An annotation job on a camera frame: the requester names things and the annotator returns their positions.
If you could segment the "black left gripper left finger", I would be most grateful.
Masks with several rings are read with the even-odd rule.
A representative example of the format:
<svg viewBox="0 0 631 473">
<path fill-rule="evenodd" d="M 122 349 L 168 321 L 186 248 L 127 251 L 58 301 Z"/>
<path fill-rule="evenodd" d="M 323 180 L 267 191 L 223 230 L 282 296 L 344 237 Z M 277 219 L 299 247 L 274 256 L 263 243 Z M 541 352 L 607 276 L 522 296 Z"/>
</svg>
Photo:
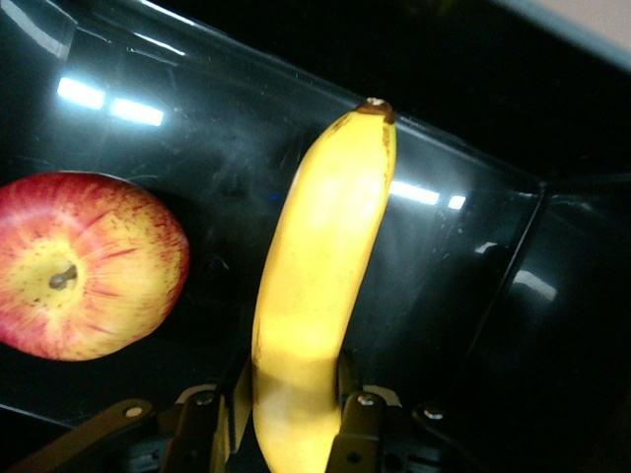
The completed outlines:
<svg viewBox="0 0 631 473">
<path fill-rule="evenodd" d="M 217 384 L 187 388 L 160 412 L 126 399 L 30 453 L 9 473 L 227 473 L 251 410 L 251 365 L 237 358 Z"/>
</svg>

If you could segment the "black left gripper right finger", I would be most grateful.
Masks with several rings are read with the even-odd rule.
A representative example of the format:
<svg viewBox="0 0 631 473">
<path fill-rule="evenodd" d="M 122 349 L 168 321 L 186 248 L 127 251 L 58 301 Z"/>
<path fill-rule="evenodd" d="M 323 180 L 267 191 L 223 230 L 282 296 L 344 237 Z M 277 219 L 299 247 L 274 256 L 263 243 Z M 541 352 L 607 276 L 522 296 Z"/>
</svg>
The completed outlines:
<svg viewBox="0 0 631 473">
<path fill-rule="evenodd" d="M 473 460 L 444 430 L 447 412 L 434 402 L 411 410 L 394 393 L 362 383 L 351 351 L 337 361 L 341 427 L 327 473 L 473 473 Z"/>
</svg>

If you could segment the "black rectangular plastic box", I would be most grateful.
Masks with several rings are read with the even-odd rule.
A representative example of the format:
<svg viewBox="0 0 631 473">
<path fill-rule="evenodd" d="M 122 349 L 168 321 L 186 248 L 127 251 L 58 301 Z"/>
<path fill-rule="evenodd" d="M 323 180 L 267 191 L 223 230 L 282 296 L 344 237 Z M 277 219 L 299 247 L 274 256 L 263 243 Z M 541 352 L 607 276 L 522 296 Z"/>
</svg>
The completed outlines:
<svg viewBox="0 0 631 473">
<path fill-rule="evenodd" d="M 0 471 L 245 358 L 299 161 L 370 96 L 398 159 L 345 340 L 362 383 L 442 406 L 473 473 L 631 473 L 631 47 L 536 0 L 0 0 L 0 185 L 117 175 L 191 244 L 131 347 L 0 345 Z"/>
</svg>

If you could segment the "yellow banana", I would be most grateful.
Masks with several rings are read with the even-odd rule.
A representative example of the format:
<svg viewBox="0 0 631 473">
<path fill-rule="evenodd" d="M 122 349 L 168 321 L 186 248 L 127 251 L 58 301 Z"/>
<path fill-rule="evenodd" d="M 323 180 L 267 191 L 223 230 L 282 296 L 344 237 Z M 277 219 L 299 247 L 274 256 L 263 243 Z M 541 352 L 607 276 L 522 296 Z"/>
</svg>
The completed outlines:
<svg viewBox="0 0 631 473">
<path fill-rule="evenodd" d="M 311 144 L 283 204 L 255 304 L 255 437 L 270 473 L 324 473 L 341 425 L 337 360 L 396 163 L 392 107 L 369 98 Z"/>
</svg>

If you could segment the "red yellow apple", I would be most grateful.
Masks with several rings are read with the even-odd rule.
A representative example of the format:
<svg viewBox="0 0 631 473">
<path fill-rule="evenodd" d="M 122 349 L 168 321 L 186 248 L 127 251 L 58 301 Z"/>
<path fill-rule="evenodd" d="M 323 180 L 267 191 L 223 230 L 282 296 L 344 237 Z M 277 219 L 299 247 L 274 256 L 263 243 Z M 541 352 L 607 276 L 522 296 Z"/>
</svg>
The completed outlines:
<svg viewBox="0 0 631 473">
<path fill-rule="evenodd" d="M 145 189 L 88 172 L 0 187 L 0 343 L 87 361 L 154 332 L 189 268 L 174 214 Z"/>
</svg>

